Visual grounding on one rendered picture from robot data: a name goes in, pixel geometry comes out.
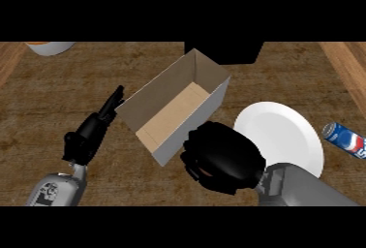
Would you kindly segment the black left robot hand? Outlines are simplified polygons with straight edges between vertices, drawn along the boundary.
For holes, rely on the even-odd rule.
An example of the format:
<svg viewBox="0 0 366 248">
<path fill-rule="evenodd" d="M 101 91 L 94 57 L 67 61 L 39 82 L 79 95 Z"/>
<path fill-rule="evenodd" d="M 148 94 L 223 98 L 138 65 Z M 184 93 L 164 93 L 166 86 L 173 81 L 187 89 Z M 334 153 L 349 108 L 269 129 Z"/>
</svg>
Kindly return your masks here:
<svg viewBox="0 0 366 248">
<path fill-rule="evenodd" d="M 66 134 L 66 154 L 63 159 L 86 166 L 100 150 L 108 128 L 116 120 L 116 108 L 125 103 L 125 87 L 120 85 L 101 110 L 94 112 L 74 132 Z"/>
</svg>

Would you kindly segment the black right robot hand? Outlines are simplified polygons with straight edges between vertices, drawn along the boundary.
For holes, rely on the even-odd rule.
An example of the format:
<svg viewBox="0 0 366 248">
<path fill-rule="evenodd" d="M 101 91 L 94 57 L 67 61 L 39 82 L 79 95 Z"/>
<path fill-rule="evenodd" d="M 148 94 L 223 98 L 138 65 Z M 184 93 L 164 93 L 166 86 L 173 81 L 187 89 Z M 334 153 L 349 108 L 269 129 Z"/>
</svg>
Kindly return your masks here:
<svg viewBox="0 0 366 248">
<path fill-rule="evenodd" d="M 253 141 L 231 127 L 209 121 L 190 132 L 184 147 L 187 172 L 210 191 L 235 195 L 240 189 L 257 186 L 266 159 Z"/>
</svg>

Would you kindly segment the white plate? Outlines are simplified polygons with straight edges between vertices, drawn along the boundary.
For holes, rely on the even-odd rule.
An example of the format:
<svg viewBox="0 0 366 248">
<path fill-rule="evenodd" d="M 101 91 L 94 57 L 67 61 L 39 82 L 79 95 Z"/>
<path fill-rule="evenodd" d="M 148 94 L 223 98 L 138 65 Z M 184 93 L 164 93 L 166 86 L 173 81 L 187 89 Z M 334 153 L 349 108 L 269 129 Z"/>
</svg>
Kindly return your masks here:
<svg viewBox="0 0 366 248">
<path fill-rule="evenodd" d="M 324 146 L 303 115 L 287 105 L 257 102 L 241 111 L 234 129 L 253 141 L 266 166 L 291 163 L 321 177 Z"/>
</svg>

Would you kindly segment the open cardboard box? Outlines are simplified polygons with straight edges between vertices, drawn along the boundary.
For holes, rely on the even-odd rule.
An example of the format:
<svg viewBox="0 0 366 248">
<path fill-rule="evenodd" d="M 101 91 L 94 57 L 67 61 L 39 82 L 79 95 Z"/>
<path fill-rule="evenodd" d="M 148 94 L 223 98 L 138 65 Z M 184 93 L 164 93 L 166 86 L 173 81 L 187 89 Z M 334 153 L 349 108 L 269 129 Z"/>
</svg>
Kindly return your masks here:
<svg viewBox="0 0 366 248">
<path fill-rule="evenodd" d="M 229 81 L 231 73 L 194 48 L 117 108 L 161 166 L 221 107 Z"/>
</svg>

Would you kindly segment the blue soda can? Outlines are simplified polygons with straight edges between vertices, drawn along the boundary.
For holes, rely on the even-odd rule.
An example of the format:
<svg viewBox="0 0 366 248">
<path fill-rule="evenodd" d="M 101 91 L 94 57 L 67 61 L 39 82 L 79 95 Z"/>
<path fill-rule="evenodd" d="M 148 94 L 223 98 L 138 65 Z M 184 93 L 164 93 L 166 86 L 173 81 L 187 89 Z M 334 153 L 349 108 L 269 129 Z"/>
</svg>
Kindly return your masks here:
<svg viewBox="0 0 366 248">
<path fill-rule="evenodd" d="M 366 138 L 339 122 L 331 122 L 322 131 L 324 139 L 359 159 L 366 159 Z"/>
</svg>

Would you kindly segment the white bowl with orange content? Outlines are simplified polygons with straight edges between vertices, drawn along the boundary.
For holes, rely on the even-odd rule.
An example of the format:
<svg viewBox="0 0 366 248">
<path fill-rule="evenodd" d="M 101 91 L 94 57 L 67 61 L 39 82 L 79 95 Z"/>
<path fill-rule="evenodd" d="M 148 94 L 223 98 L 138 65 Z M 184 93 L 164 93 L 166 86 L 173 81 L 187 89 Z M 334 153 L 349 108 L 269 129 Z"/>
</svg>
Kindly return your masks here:
<svg viewBox="0 0 366 248">
<path fill-rule="evenodd" d="M 74 42 L 26 43 L 30 49 L 42 56 L 58 55 L 74 45 Z"/>
</svg>

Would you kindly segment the black appliance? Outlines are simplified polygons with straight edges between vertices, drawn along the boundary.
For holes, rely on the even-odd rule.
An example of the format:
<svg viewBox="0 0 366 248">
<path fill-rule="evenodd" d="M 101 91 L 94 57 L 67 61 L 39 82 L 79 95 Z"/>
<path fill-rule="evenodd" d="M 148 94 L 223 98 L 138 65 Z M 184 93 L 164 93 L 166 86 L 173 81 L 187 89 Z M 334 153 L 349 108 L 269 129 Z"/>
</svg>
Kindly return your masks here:
<svg viewBox="0 0 366 248">
<path fill-rule="evenodd" d="M 187 42 L 185 52 L 194 48 L 219 64 L 253 64 L 260 54 L 263 42 Z"/>
</svg>

